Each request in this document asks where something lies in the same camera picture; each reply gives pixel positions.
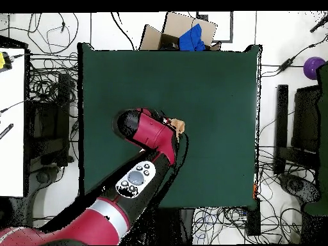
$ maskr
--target blue object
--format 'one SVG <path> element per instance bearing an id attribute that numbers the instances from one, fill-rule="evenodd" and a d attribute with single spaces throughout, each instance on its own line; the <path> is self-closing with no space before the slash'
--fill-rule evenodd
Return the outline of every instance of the blue object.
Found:
<path id="1" fill-rule="evenodd" d="M 180 51 L 203 51 L 204 42 L 201 40 L 202 28 L 196 24 L 179 38 Z"/>

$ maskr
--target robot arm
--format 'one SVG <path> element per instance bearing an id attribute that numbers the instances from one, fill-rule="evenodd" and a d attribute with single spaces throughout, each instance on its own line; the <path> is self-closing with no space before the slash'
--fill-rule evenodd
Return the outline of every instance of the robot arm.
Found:
<path id="1" fill-rule="evenodd" d="M 0 231 L 0 246 L 119 244 L 176 163 L 176 131 L 166 123 L 153 110 L 118 113 L 113 120 L 115 134 L 145 151 L 106 177 L 95 202 L 66 227 L 51 233 L 9 227 Z"/>

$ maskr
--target white floor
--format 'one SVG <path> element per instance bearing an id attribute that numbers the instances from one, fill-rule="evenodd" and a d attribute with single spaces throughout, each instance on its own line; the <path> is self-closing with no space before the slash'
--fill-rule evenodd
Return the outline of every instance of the white floor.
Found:
<path id="1" fill-rule="evenodd" d="M 190 12 L 191 16 L 195 16 L 195 12 Z M 200 14 L 209 14 L 209 20 L 218 24 L 218 29 L 215 34 L 215 40 L 229 40 L 229 12 L 200 12 Z M 110 13 L 77 13 L 78 22 L 72 13 L 62 13 L 66 26 L 70 31 L 70 39 L 75 35 L 78 28 L 75 41 L 64 52 L 62 56 L 68 56 L 70 53 L 76 52 L 77 42 L 91 42 L 95 49 L 127 49 L 131 50 L 131 44 L 127 38 L 120 32 L 115 25 Z M 261 59 L 262 73 L 266 71 L 275 71 L 277 66 L 282 64 L 287 58 L 291 58 L 301 49 L 310 44 L 321 41 L 327 34 L 328 24 L 317 29 L 314 33 L 309 30 L 324 16 L 323 12 L 234 12 L 233 14 L 233 43 L 222 44 L 223 51 L 243 51 L 248 45 L 261 44 L 263 46 L 263 54 Z M 10 26 L 15 28 L 28 29 L 31 14 L 13 14 L 10 15 Z M 154 28 L 161 30 L 165 19 L 165 12 L 151 13 L 120 13 L 122 21 L 122 29 L 132 39 L 134 47 L 138 48 L 142 32 L 145 24 L 150 24 Z M 43 14 L 40 20 L 39 31 L 46 37 L 47 30 L 60 27 L 62 19 L 58 13 Z M 8 20 L 0 15 L 0 29 L 6 28 Z M 0 35 L 8 36 L 8 31 L 0 31 Z M 36 32 L 30 37 L 40 46 L 44 52 L 49 52 L 49 47 L 42 40 L 42 37 Z M 10 30 L 10 38 L 20 40 L 29 44 L 32 53 L 42 53 L 42 51 L 29 39 L 25 31 L 19 29 Z M 49 32 L 49 42 L 52 44 L 67 45 L 69 34 L 66 29 L 63 33 L 60 29 Z M 59 51 L 61 47 L 51 46 L 51 50 Z M 327 42 L 324 42 L 315 48 L 310 48 L 301 53 L 294 61 L 293 65 L 303 66 L 304 62 L 311 56 L 319 56 L 328 60 Z M 317 81 L 312 81 L 305 77 L 302 67 L 290 67 L 286 71 L 271 78 L 262 78 L 261 80 L 261 114 L 260 114 L 260 129 L 275 119 L 275 96 L 276 87 L 279 84 L 289 85 L 289 111 L 293 111 L 293 97 L 298 88 L 310 85 L 316 85 Z M 77 109 L 72 108 L 71 114 L 77 114 Z M 293 115 L 289 116 L 289 137 L 291 139 L 291 123 Z M 260 145 L 274 145 L 274 124 L 265 128 L 261 134 Z M 262 150 L 272 153 L 272 148 L 261 148 Z M 261 161 L 270 161 L 267 158 L 261 158 Z M 60 182 L 52 184 L 50 187 L 43 189 L 37 195 L 34 208 L 34 217 L 46 217 L 58 214 L 66 206 L 68 206 L 78 193 L 78 177 L 79 169 L 78 162 L 74 162 L 66 168 L 63 178 Z M 266 170 L 263 177 L 272 176 L 271 171 Z M 276 215 L 279 217 L 281 211 L 286 208 L 297 208 L 299 205 L 296 199 L 284 193 L 278 184 L 271 179 L 268 183 L 262 183 L 260 198 L 261 213 L 263 218 L 273 216 L 275 209 Z M 244 243 L 244 230 L 240 232 L 233 225 L 228 224 L 220 215 L 220 221 L 223 224 L 214 224 L 217 220 L 214 215 L 217 214 L 217 209 L 205 209 L 200 211 L 195 216 L 195 225 L 200 224 L 200 229 L 196 232 L 195 244 L 237 244 Z M 242 224 L 242 218 L 236 213 L 233 218 L 239 220 L 238 224 Z M 300 216 L 296 211 L 287 211 L 283 218 L 289 224 L 300 224 Z M 249 242 L 257 243 L 258 240 L 277 243 L 280 240 L 281 229 L 276 227 L 277 219 L 269 218 L 263 221 L 262 231 L 274 229 L 264 234 L 262 237 L 248 237 Z M 297 234 L 290 235 L 294 242 L 298 242 Z"/>

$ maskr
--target white desk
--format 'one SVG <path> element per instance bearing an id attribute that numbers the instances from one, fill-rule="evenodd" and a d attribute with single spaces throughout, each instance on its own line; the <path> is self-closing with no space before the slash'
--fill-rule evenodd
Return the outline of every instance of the white desk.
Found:
<path id="1" fill-rule="evenodd" d="M 24 54 L 23 49 L 3 49 L 10 56 Z M 12 69 L 0 73 L 0 110 L 24 100 L 24 57 L 12 63 Z M 0 196 L 22 197 L 24 184 L 24 103 L 0 117 L 0 133 L 13 128 L 0 139 Z"/>

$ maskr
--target dark green table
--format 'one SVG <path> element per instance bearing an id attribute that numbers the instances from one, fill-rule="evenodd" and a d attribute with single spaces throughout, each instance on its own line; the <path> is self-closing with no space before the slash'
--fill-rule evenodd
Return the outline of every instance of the dark green table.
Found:
<path id="1" fill-rule="evenodd" d="M 318 185 L 321 199 L 318 202 L 306 204 L 304 211 L 312 216 L 328 217 L 328 64 L 317 70 L 318 83 L 322 89 L 322 96 L 318 101 L 320 115 L 320 169 Z"/>
<path id="2" fill-rule="evenodd" d="M 114 114 L 146 107 L 184 120 L 190 139 L 161 207 L 254 204 L 258 46 L 246 53 L 82 48 L 86 192 L 139 152 L 112 132 Z"/>

